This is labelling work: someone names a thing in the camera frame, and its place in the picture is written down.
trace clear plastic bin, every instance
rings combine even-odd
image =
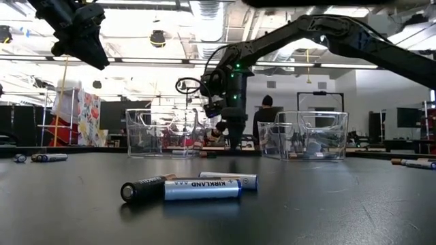
[[[194,157],[203,146],[204,127],[195,110],[126,110],[130,157]]]
[[[280,134],[273,122],[258,122],[259,147],[263,157],[280,159]]]
[[[346,112],[280,112],[274,123],[259,126],[259,138],[267,132],[265,142],[270,144],[260,144],[265,157],[286,161],[345,158]]]

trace silver battery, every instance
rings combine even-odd
[[[34,154],[32,155],[32,161],[37,162],[53,162],[53,161],[66,161],[68,159],[67,154]]]
[[[401,165],[408,166],[408,167],[417,167],[417,168],[423,168],[423,169],[436,169],[436,163],[435,162],[429,162],[429,161],[415,161],[415,160],[401,160]]]
[[[258,175],[257,174],[232,174],[232,173],[218,173],[218,172],[201,172],[198,177],[235,177],[238,178],[243,184],[243,189],[257,190],[258,189]]]
[[[168,180],[165,181],[165,200],[239,198],[239,180]]]

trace black battery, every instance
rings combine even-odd
[[[165,181],[172,180],[175,177],[174,174],[168,174],[136,182],[127,182],[121,187],[121,198],[126,203],[140,203],[163,198],[165,195]]]
[[[210,151],[202,151],[202,152],[200,152],[200,157],[202,157],[202,158],[216,158],[217,153],[210,152]]]

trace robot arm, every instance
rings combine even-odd
[[[230,144],[238,144],[245,128],[245,95],[247,77],[253,76],[250,66],[262,56],[290,42],[307,38],[326,46],[333,54],[369,61],[381,68],[409,78],[423,86],[436,89],[436,62],[391,44],[386,38],[357,20],[347,16],[301,16],[294,22],[255,40],[228,46],[213,71],[206,72],[203,83],[212,94],[223,97],[221,116],[228,121]],[[216,115],[218,105],[208,105]]]
[[[74,0],[29,0],[36,17],[44,19],[59,40],[52,47],[55,56],[68,54],[100,70],[109,65],[99,40],[104,10],[97,3]]]
[[[436,89],[436,62],[404,50],[369,33],[347,16],[301,16],[294,22],[258,39],[237,43],[227,48],[217,69],[232,72],[249,67],[262,56],[301,38],[311,39],[340,56],[359,58]]]

